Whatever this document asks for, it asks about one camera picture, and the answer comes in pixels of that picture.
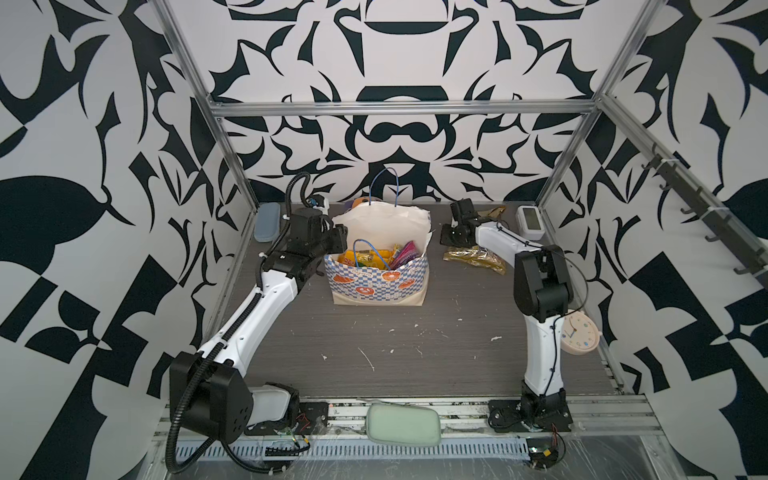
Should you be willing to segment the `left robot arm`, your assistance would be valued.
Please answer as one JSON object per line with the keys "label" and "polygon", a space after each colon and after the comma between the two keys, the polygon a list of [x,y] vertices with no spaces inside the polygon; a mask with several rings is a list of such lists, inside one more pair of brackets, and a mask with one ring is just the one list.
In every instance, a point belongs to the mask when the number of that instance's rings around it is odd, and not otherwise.
{"label": "left robot arm", "polygon": [[284,201],[286,224],[262,255],[255,285],[230,319],[195,353],[182,352],[169,367],[170,427],[165,447],[169,473],[180,474],[214,443],[241,468],[259,474],[270,468],[249,463],[232,444],[251,425],[254,398],[247,369],[266,334],[295,300],[322,260],[347,246],[347,229],[330,219],[329,202],[308,194],[310,176],[301,173],[287,191],[300,186],[298,209]]}

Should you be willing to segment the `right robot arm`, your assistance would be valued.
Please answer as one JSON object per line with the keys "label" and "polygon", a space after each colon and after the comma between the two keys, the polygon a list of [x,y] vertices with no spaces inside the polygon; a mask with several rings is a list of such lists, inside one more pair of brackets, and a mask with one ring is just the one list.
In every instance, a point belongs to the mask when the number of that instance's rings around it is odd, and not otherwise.
{"label": "right robot arm", "polygon": [[513,299],[526,326],[527,364],[518,400],[489,403],[488,425],[497,433],[554,431],[569,424],[562,379],[561,335],[574,288],[563,250],[527,240],[501,221],[480,215],[471,200],[450,204],[452,220],[440,243],[480,247],[513,267]]}

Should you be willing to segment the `red fruit candy bag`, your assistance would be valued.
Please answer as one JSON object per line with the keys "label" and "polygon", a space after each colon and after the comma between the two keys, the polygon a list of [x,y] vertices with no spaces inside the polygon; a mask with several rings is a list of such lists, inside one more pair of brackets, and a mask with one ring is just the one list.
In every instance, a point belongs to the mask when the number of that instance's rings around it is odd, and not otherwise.
{"label": "red fruit candy bag", "polygon": [[[451,208],[451,226],[453,227],[458,225],[458,220],[456,219],[457,214],[453,213],[453,207]],[[479,215],[490,217],[492,220],[500,220],[505,211],[506,206],[497,206],[493,209],[480,211]],[[467,248],[448,246],[442,258],[444,261],[460,262],[473,267],[489,269],[499,275],[505,275],[507,271],[507,264],[501,257],[478,246]]]}

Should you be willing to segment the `purple candy packet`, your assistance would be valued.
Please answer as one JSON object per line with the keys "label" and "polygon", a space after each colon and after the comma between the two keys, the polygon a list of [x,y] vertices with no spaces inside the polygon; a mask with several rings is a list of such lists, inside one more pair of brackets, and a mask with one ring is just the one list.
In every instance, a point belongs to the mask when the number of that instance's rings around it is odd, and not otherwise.
{"label": "purple candy packet", "polygon": [[421,252],[415,242],[409,241],[391,258],[389,269],[397,270],[420,256]]}

